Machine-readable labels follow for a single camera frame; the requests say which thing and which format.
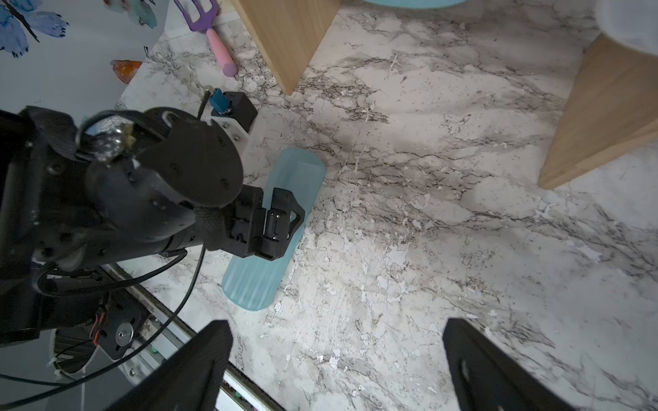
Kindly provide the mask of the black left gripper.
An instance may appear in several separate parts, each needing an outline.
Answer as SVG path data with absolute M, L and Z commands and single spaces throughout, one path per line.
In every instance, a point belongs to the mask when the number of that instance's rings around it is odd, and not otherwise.
M 263 194 L 262 188 L 245 185 L 226 207 L 198 207 L 197 228 L 205 247 L 240 258 L 282 258 L 304 222 L 305 210 L 290 190 L 274 188 L 266 215 Z

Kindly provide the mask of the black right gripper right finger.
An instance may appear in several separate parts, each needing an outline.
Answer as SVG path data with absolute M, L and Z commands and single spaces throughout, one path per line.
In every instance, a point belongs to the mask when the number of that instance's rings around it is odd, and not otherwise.
M 468 320 L 450 318 L 443 344 L 462 410 L 572 410 Z

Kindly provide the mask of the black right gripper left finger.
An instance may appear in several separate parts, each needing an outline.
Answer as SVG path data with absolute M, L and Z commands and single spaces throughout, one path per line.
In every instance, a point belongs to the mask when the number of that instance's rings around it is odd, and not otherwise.
M 214 320 L 110 410 L 214 410 L 233 335 Z

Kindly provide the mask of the teal pencil case with label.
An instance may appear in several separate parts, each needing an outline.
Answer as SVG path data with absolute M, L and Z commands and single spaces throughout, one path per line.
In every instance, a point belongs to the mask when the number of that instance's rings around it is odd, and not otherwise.
M 460 5 L 465 3 L 466 0 L 366 0 L 366 2 L 398 9 L 431 10 Z

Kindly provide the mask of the clear frosted pencil case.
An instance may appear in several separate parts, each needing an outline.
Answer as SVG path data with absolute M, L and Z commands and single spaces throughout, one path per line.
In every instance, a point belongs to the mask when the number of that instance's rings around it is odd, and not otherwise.
M 599 0 L 596 22 L 620 45 L 657 56 L 657 0 Z

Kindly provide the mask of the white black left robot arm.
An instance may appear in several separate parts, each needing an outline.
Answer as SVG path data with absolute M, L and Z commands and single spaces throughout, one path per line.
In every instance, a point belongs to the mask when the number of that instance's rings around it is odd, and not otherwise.
M 278 260 L 306 219 L 295 195 L 243 181 L 216 122 L 102 111 L 85 123 L 29 106 L 1 115 L 1 342 L 84 325 L 114 291 L 100 265 L 204 245 Z

